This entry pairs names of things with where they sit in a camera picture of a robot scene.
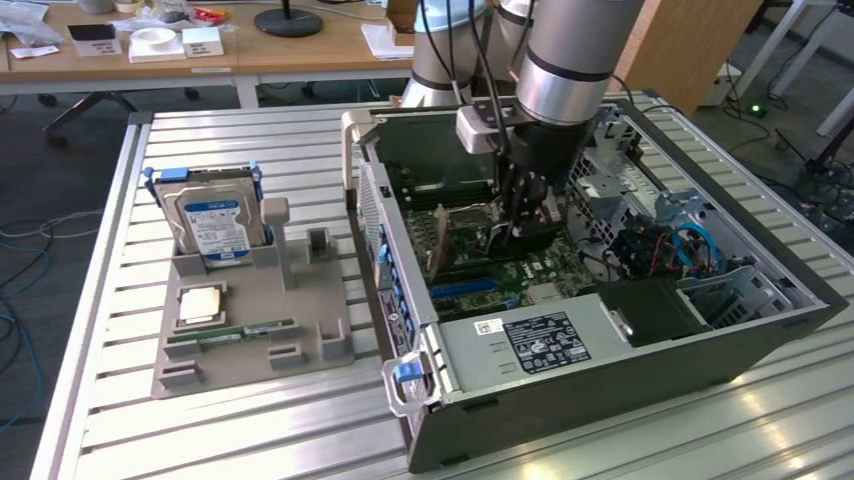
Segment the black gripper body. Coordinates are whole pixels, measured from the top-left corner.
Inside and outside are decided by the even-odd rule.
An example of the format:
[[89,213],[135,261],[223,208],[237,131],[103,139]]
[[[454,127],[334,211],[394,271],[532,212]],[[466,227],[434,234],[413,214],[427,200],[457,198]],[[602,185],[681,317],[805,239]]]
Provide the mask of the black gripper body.
[[517,125],[508,154],[513,171],[561,186],[588,144],[590,125],[590,121],[570,126],[545,122]]

